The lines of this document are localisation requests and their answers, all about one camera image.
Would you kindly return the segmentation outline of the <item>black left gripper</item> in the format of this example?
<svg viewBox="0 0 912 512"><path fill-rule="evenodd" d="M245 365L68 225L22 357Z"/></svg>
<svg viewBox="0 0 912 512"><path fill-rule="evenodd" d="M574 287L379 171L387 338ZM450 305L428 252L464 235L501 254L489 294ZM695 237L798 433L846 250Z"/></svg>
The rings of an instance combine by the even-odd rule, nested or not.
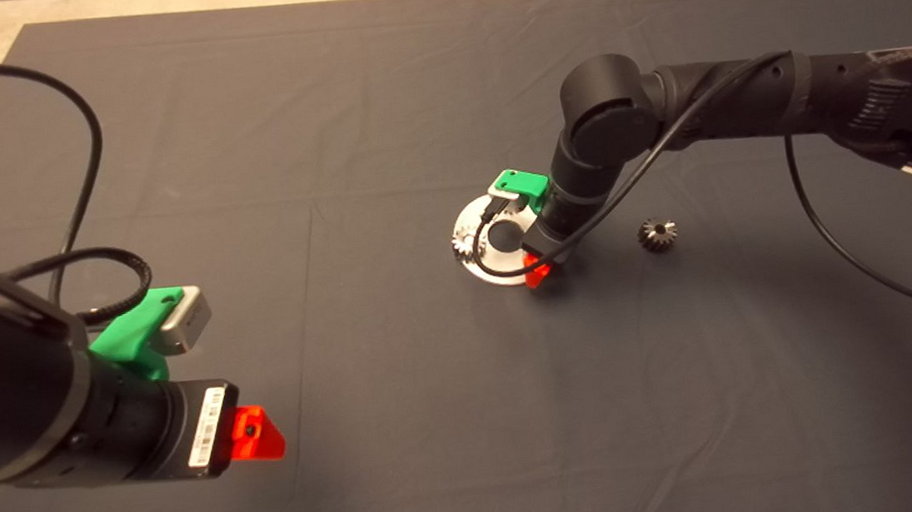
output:
<svg viewBox="0 0 912 512"><path fill-rule="evenodd" d="M154 480L220 477L231 461L283 460L287 440L260 405L237 406L239 388L230 381L167 383L172 417L152 460Z"/></svg>

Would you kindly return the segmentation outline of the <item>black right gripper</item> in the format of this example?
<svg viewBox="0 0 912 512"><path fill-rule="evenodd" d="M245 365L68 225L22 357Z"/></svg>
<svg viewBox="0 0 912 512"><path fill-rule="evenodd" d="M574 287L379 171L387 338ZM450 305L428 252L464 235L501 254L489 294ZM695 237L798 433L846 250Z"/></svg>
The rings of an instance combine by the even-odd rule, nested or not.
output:
<svg viewBox="0 0 912 512"><path fill-rule="evenodd" d="M521 239L525 287L535 290L552 274L554 262L544 255L558 249L581 225L581 207L562 196L545 199L541 213Z"/></svg>

